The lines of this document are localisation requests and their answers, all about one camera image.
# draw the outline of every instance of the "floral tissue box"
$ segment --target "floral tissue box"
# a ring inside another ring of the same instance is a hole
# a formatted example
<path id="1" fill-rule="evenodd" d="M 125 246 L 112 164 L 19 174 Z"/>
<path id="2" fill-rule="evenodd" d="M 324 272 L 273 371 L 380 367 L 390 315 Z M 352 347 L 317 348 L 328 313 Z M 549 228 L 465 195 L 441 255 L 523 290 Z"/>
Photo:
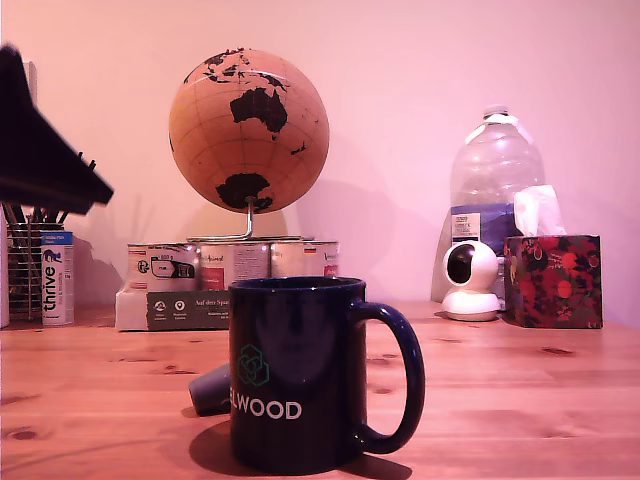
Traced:
<path id="1" fill-rule="evenodd" d="M 602 328 L 600 237 L 508 237 L 504 253 L 507 321 Z"/>

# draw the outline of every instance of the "large water jug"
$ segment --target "large water jug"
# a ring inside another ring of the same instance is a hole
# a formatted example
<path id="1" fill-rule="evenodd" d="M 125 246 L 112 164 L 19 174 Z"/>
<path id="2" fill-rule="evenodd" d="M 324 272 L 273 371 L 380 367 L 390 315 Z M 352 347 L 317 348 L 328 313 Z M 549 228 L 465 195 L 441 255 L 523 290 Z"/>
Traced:
<path id="1" fill-rule="evenodd" d="M 499 256 L 494 286 L 504 308 L 505 237 L 520 235 L 513 197 L 532 185 L 543 185 L 544 167 L 533 139 L 505 105 L 490 105 L 482 124 L 466 139 L 451 172 L 452 243 L 479 240 Z"/>

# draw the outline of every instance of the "globe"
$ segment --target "globe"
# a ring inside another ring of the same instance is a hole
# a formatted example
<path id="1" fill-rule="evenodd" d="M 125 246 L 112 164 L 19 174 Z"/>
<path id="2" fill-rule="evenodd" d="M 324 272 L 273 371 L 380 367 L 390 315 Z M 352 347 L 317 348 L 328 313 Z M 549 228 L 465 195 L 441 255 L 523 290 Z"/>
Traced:
<path id="1" fill-rule="evenodd" d="M 289 62 L 258 50 L 208 58 L 178 89 L 169 143 L 180 172 L 227 210 L 286 207 L 315 183 L 329 150 L 329 122 L 313 84 Z"/>

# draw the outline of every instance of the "metal mesh pen holder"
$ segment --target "metal mesh pen holder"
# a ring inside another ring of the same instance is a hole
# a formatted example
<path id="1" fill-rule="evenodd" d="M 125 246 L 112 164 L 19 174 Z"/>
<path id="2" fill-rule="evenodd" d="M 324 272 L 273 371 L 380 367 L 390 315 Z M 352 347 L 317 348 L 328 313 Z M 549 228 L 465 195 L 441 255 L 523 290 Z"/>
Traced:
<path id="1" fill-rule="evenodd" d="M 41 232 L 62 230 L 59 223 L 7 221 L 10 319 L 36 320 L 42 317 Z"/>

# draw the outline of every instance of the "metal globe stand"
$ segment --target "metal globe stand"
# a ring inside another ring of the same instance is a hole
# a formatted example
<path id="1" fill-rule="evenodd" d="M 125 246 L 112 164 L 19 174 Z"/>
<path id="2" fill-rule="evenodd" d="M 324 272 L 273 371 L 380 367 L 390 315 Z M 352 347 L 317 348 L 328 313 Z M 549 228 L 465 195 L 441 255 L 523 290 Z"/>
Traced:
<path id="1" fill-rule="evenodd" d="M 247 197 L 247 231 L 238 235 L 215 235 L 204 237 L 188 237 L 187 241 L 190 243 L 216 243 L 216 242 L 241 242 L 243 240 L 260 240 L 260 241 L 304 241 L 315 240 L 315 237 L 303 237 L 303 236 L 272 236 L 272 237 L 254 237 L 253 236 L 253 215 L 255 197 Z"/>

